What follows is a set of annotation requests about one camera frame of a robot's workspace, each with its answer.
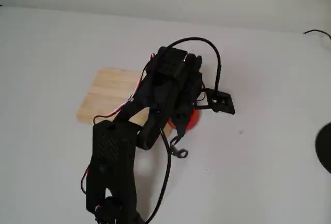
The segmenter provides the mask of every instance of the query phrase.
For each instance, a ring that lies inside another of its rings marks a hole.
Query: red wire
[[[152,58],[154,58],[154,57],[155,57],[155,54],[152,53],[149,59],[152,59]],[[137,91],[137,89],[138,89],[140,83],[141,83],[141,80],[138,81],[138,84],[137,84],[137,86],[136,86],[136,88],[135,88],[135,90],[134,90],[134,92],[133,92],[133,95],[136,93],[136,91]],[[124,104],[120,105],[117,109],[115,109],[115,110],[114,110],[112,113],[110,113],[108,116],[112,116],[112,115],[113,115],[114,113],[116,113],[119,109],[121,109],[121,107],[123,107]],[[83,191],[84,194],[86,194],[86,190],[84,189],[83,183],[84,183],[84,179],[86,178],[87,173],[88,173],[88,166],[87,166],[87,168],[86,168],[86,170],[85,170],[85,172],[84,172],[84,174],[83,174],[83,177],[82,177],[82,179],[81,179],[81,189],[82,189],[82,191]]]
[[[81,179],[81,189],[82,189],[82,191],[83,191],[83,193],[86,195],[86,191],[85,191],[85,189],[84,189],[84,186],[83,186],[83,183],[84,183],[84,179],[85,179],[85,177],[86,177],[86,175],[87,175],[87,172],[88,172],[88,166],[87,166],[87,168],[86,168],[86,170],[85,170],[85,172],[84,172],[84,175],[83,175],[83,177],[82,177],[82,179]]]

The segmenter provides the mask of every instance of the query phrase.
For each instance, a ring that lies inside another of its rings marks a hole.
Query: black bracket
[[[206,88],[208,105],[196,105],[195,109],[212,109],[215,113],[224,112],[228,114],[235,114],[232,97],[230,94]]]

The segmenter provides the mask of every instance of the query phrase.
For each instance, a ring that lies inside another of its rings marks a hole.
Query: light wood board
[[[92,124],[94,116],[111,113],[127,101],[140,76],[141,72],[137,71],[111,67],[101,68],[77,111],[77,120],[81,123]],[[148,108],[145,108],[133,116],[130,121],[143,125],[147,116]],[[97,118],[96,123],[101,120],[103,118]],[[170,131],[171,127],[167,124],[164,132],[168,136]]]

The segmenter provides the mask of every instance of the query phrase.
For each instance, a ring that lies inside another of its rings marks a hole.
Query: black round object
[[[315,148],[321,164],[331,173],[331,123],[324,126],[318,133]]]

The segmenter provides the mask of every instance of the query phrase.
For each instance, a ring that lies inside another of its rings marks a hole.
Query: white table surface
[[[187,36],[220,50],[220,90],[236,114],[202,112],[153,223],[331,223],[331,175],[314,150],[331,121],[331,53],[318,36],[24,8],[0,9],[1,223],[95,223],[80,191],[92,128],[76,111],[100,67],[140,71],[151,52]],[[213,50],[179,47],[203,56],[212,87]],[[160,140],[137,151],[145,219],[165,169]]]

